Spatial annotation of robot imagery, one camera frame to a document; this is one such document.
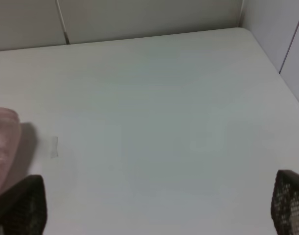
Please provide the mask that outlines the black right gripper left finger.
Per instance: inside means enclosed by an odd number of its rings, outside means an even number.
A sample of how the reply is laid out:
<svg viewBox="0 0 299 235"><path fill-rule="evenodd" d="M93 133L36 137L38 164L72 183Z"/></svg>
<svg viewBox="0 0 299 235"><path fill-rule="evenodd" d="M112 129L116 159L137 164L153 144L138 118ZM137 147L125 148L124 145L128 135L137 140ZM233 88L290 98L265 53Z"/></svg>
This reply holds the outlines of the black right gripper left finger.
<svg viewBox="0 0 299 235"><path fill-rule="evenodd" d="M42 235L46 222L42 176L27 176L0 195L0 235Z"/></svg>

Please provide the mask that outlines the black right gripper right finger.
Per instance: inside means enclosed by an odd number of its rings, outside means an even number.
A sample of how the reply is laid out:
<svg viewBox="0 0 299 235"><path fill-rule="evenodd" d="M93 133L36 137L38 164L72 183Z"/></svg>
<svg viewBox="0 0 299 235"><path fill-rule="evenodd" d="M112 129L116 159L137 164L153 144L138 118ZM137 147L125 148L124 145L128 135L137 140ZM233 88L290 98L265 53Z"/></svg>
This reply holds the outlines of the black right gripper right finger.
<svg viewBox="0 0 299 235"><path fill-rule="evenodd" d="M291 170L277 172L271 218L278 235L299 235L299 174Z"/></svg>

